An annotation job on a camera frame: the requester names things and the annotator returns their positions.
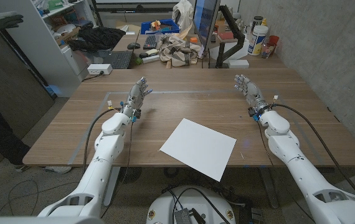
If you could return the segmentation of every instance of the blue bin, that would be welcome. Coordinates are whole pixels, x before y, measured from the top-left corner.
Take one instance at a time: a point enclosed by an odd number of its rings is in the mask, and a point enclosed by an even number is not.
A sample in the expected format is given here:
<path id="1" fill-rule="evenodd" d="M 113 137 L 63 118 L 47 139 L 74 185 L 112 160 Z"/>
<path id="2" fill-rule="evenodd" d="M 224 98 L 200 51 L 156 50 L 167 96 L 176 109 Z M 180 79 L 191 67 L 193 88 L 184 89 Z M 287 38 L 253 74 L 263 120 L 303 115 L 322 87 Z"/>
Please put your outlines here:
<path id="1" fill-rule="evenodd" d="M 163 34 L 169 34 L 169 33 L 179 33 L 180 30 L 179 30 L 179 27 L 178 25 L 176 25 L 172 19 L 160 19 L 159 20 L 161 22 L 161 24 L 164 24 L 164 25 L 171 25 L 172 28 L 171 30 L 168 30 L 168 31 L 162 31 Z M 140 34 L 146 34 L 146 31 L 147 30 L 151 30 L 151 23 L 154 22 L 154 21 L 151 21 L 151 22 L 142 22 L 141 23 L 141 31 L 140 31 Z M 155 33 L 158 33 L 160 31 L 154 31 L 152 33 L 147 33 L 147 34 L 155 34 Z"/>

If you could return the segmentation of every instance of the black jacket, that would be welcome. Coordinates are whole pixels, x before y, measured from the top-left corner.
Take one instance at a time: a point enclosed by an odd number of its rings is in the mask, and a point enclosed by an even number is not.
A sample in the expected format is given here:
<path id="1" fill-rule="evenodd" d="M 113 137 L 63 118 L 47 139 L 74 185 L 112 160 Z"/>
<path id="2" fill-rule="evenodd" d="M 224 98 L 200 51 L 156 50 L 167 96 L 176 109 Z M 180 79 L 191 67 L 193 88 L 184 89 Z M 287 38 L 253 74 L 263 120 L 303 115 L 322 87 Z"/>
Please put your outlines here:
<path id="1" fill-rule="evenodd" d="M 83 29 L 79 30 L 78 37 L 85 41 L 70 40 L 69 45 L 72 50 L 93 53 L 97 50 L 113 49 L 125 34 L 123 30 L 106 27 Z"/>

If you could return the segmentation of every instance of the computer monitor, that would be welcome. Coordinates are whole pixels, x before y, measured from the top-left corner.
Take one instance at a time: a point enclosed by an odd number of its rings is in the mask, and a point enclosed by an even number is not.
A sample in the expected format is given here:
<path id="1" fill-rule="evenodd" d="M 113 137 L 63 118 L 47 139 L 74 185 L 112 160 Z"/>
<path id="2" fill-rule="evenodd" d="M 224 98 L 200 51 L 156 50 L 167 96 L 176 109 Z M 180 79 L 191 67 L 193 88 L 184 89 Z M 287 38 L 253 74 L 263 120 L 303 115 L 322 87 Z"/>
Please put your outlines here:
<path id="1" fill-rule="evenodd" d="M 227 24 L 230 27 L 230 30 L 233 33 L 233 37 L 237 39 L 237 44 L 228 51 L 224 52 L 225 43 L 221 42 L 219 45 L 219 53 L 216 63 L 210 63 L 210 66 L 215 68 L 227 68 L 228 65 L 223 62 L 244 46 L 245 35 L 241 33 L 237 27 L 229 8 L 227 6 L 219 6 L 219 4 L 220 0 L 197 0 L 193 21 L 202 45 L 199 57 L 203 58 L 207 52 L 209 42 L 211 41 L 211 35 L 214 31 L 217 12 L 222 12 Z"/>
<path id="2" fill-rule="evenodd" d="M 199 57 L 203 57 L 214 31 L 220 0 L 197 0 L 194 10 L 194 27 L 201 43 Z"/>

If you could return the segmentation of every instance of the red cup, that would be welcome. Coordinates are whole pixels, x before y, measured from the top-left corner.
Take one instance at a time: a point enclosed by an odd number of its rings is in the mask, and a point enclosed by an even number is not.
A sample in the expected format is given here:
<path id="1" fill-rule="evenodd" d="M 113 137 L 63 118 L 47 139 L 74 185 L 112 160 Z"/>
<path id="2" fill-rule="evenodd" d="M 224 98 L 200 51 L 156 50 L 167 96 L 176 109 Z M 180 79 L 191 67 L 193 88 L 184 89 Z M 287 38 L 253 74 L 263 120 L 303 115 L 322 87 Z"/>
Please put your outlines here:
<path id="1" fill-rule="evenodd" d="M 277 47 L 277 42 L 278 42 L 278 40 L 279 40 L 279 37 L 277 37 L 277 36 L 275 36 L 275 35 L 271 35 L 271 36 L 269 37 L 269 43 L 275 44 L 276 47 Z M 272 51 L 272 53 L 270 54 L 270 56 L 273 55 L 273 53 L 274 53 L 275 50 L 276 50 L 276 47 L 273 49 L 273 51 Z"/>

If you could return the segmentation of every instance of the computer mouse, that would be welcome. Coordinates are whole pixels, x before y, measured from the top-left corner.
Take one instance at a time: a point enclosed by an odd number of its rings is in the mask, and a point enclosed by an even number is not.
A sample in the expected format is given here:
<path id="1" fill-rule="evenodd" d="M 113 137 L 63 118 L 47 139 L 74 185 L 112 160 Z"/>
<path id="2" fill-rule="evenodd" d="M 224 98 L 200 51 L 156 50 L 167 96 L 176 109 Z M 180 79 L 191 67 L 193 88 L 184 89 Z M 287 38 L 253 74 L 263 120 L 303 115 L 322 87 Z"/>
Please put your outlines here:
<path id="1" fill-rule="evenodd" d="M 139 58 L 145 58 L 145 57 L 148 57 L 147 53 L 140 53 L 139 54 Z"/>
<path id="2" fill-rule="evenodd" d="M 138 44 L 138 43 L 130 43 L 130 44 L 128 44 L 128 49 L 129 50 L 138 49 L 138 48 L 140 48 L 140 44 Z"/>

